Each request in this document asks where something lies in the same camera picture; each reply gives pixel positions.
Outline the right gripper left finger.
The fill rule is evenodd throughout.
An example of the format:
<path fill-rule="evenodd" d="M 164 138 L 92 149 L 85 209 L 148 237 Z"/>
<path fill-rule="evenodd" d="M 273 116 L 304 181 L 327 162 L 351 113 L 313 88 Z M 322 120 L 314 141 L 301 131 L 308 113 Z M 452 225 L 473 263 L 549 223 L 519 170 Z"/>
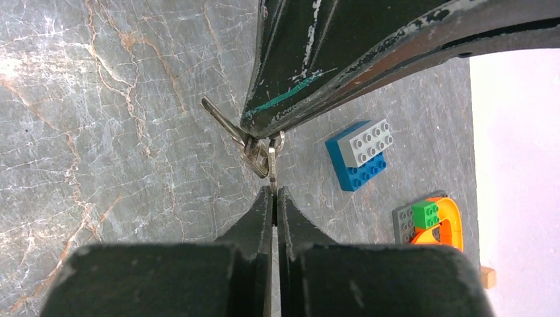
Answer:
<path fill-rule="evenodd" d="M 264 186 L 213 242 L 80 247 L 41 314 L 270 316 L 273 209 L 273 194 Z"/>

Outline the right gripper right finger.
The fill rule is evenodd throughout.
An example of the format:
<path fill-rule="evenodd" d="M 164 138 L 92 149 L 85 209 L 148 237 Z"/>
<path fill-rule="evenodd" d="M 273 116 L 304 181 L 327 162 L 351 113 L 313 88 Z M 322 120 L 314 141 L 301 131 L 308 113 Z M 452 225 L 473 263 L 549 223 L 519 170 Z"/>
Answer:
<path fill-rule="evenodd" d="M 277 192 L 284 316 L 492 316 L 475 268 L 455 248 L 339 244 Z"/>

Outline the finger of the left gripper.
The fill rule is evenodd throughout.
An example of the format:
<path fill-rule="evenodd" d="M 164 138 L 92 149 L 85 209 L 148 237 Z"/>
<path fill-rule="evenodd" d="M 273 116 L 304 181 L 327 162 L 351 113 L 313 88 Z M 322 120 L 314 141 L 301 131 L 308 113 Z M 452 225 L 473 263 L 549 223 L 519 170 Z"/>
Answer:
<path fill-rule="evenodd" d="M 454 57 L 558 47 L 558 1 L 260 1 L 240 126 L 263 139 Z"/>

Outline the single brass key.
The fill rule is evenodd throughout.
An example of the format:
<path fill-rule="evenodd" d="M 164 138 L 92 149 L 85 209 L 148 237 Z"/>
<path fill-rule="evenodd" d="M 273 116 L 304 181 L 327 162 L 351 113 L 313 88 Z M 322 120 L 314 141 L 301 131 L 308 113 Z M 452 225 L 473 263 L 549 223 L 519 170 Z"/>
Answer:
<path fill-rule="evenodd" d="M 205 111 L 230 134 L 231 139 L 240 147 L 244 163 L 259 178 L 269 180 L 273 197 L 277 197 L 277 157 L 285 143 L 285 132 L 269 139 L 268 145 L 234 125 L 217 107 L 204 96 L 201 105 Z"/>

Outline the grey blue brick stack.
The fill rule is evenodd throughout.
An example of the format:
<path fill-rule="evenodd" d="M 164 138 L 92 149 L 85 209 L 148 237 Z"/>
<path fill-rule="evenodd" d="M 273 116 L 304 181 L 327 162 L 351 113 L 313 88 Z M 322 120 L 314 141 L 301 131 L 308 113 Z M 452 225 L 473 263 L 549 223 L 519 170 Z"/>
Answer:
<path fill-rule="evenodd" d="M 393 143 L 385 119 L 353 123 L 329 138 L 325 145 L 340 188 L 355 192 L 385 170 L 384 151 Z"/>

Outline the orange track on grey plate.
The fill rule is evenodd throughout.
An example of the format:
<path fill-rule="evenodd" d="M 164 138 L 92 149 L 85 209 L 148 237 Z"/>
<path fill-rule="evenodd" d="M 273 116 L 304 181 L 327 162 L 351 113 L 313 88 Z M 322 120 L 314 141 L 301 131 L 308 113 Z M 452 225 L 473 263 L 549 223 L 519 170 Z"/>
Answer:
<path fill-rule="evenodd" d="M 396 244 L 447 245 L 464 250 L 459 208 L 443 190 L 395 208 L 392 220 Z"/>

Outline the small wooden block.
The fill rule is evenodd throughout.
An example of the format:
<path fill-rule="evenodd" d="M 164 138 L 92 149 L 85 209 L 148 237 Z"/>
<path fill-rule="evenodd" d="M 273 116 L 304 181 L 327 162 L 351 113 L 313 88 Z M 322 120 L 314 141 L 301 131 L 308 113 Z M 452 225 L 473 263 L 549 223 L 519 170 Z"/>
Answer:
<path fill-rule="evenodd" d="M 491 267 L 481 266 L 480 277 L 485 289 L 492 289 L 497 284 L 497 272 Z"/>

